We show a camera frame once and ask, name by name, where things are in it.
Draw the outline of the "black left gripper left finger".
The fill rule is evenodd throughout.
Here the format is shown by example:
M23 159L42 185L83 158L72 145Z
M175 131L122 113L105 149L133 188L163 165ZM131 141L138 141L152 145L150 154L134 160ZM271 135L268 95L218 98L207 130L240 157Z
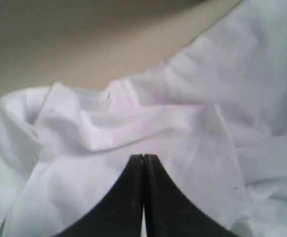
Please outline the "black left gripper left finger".
M139 237L142 231L142 155L130 156L108 193L58 237Z

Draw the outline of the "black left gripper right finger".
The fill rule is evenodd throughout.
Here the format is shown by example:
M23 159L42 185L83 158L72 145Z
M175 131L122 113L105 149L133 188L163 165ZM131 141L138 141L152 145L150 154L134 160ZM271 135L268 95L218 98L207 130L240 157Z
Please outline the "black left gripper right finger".
M176 186L157 155L144 155L143 207L148 237L231 237Z

